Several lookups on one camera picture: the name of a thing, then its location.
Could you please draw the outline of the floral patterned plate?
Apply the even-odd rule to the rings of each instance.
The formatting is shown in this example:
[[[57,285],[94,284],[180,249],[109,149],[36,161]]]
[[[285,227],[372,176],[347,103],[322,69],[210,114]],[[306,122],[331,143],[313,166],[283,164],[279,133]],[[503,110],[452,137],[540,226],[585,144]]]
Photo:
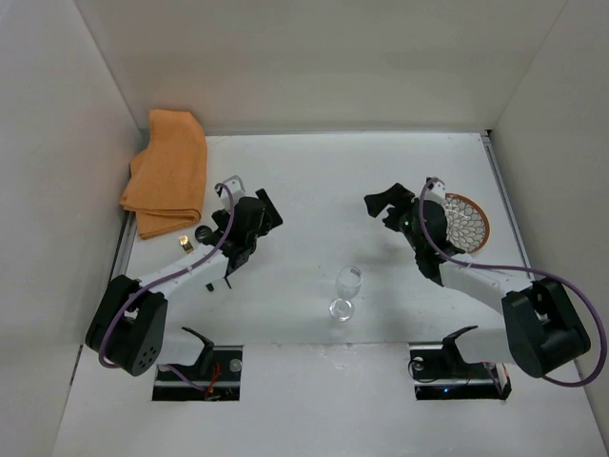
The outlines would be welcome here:
[[[482,208],[471,199],[446,193],[442,207],[447,221],[448,241],[466,253],[482,249],[490,236],[490,223]]]

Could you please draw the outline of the gold fork dark handle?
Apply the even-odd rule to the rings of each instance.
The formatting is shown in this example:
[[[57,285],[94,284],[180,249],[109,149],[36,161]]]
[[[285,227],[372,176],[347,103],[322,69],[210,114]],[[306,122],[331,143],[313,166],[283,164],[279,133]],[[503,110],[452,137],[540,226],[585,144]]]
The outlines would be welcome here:
[[[190,241],[186,235],[181,235],[178,238],[178,241],[179,241],[180,247],[183,249],[184,252],[191,253],[194,250],[194,247],[192,246],[192,244],[190,243]]]

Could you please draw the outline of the clear wine glass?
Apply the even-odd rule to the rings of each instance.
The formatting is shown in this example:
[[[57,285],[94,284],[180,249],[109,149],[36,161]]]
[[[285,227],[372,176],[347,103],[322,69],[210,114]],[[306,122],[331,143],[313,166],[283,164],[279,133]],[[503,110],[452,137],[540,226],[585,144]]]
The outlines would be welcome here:
[[[335,281],[336,298],[330,303],[330,316],[340,322],[347,322],[355,314],[353,300],[359,294],[363,281],[362,272],[355,266],[345,266]]]

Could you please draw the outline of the orange cloth placemat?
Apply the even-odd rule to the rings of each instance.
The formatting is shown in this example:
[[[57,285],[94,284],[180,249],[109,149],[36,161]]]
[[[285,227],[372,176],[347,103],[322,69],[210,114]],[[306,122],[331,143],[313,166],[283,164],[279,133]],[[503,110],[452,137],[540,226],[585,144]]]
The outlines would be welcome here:
[[[152,109],[147,147],[129,164],[120,198],[136,215],[147,240],[198,223],[206,194],[207,145],[203,127],[188,111]]]

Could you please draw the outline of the black spoon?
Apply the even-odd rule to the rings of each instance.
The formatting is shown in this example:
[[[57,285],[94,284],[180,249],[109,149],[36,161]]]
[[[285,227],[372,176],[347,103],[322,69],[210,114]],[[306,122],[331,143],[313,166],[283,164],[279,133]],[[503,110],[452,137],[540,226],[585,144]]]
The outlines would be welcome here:
[[[205,225],[197,227],[194,231],[194,237],[196,241],[203,245],[211,245],[211,242],[213,241],[213,236],[213,230],[211,229],[211,227]],[[225,281],[228,287],[231,288],[231,285],[228,280],[225,279]],[[214,286],[211,283],[207,284],[206,288],[209,292],[213,292],[215,290]]]

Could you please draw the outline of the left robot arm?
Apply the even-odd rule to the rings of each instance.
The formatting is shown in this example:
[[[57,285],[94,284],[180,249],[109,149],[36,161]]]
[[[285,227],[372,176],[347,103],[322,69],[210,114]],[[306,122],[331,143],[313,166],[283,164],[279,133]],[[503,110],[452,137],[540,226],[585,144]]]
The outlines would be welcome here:
[[[199,246],[174,263],[140,278],[124,274],[106,289],[86,334],[86,346],[98,354],[100,365],[121,369],[133,377],[154,365],[196,367],[211,343],[190,328],[173,339],[166,336],[170,295],[193,281],[205,287],[244,266],[258,239],[283,223],[265,189],[253,196],[216,185],[223,208],[212,213],[216,228],[195,230]]]

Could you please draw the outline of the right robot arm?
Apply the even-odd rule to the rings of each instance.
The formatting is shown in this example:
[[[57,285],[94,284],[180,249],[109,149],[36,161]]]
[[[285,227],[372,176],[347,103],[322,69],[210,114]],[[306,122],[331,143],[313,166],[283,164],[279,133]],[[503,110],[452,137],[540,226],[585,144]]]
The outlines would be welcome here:
[[[546,377],[588,352],[591,341],[567,294],[569,288],[548,273],[527,280],[521,267],[475,263],[448,239],[445,194],[444,182],[430,178],[419,194],[395,184],[363,200],[369,216],[382,217],[388,229],[406,238],[423,277],[502,316],[505,355],[526,374]]]

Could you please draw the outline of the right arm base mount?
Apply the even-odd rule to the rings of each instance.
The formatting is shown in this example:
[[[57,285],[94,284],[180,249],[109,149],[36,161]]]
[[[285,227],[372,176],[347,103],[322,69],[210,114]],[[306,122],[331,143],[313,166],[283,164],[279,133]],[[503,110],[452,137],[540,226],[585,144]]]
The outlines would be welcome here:
[[[409,347],[408,374],[419,401],[498,400],[512,393],[504,364],[468,364],[447,344],[414,344]]]

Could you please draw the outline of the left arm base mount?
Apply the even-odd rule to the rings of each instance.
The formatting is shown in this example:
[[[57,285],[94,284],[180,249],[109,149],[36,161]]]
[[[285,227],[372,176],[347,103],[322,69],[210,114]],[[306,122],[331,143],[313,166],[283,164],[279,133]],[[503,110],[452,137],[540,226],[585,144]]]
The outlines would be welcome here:
[[[243,346],[218,346],[200,367],[157,368],[153,402],[237,402],[241,394]]]

